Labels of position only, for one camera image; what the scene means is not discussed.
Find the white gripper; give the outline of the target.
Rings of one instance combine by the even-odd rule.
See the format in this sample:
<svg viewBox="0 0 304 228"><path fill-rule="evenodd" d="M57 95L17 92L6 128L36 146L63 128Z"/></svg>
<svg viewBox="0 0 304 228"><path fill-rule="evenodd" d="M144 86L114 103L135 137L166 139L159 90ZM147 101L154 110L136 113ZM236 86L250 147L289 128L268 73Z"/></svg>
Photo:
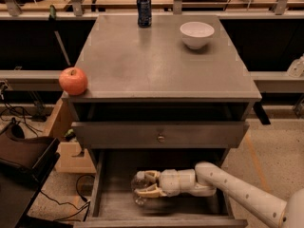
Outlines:
<svg viewBox="0 0 304 228"><path fill-rule="evenodd" d="M147 170L144 176L150 183L159 183L159 187L151 189L136 189L135 193L143 198L156 199L161 197L174 197L180 193L190 193L194 190L196 174L194 169L175 170L167 169L162 172Z"/></svg>

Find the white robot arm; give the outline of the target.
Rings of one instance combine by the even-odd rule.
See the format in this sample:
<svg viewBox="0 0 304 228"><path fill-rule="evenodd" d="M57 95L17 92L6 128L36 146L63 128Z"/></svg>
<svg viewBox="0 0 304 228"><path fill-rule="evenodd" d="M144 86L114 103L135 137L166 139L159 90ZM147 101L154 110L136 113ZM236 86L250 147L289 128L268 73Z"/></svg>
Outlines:
<svg viewBox="0 0 304 228"><path fill-rule="evenodd" d="M211 197L219 189L270 228L304 228L303 189L285 201L207 161L198 162L194 169L139 171L133 181L133 191L142 199L179 194Z"/></svg>

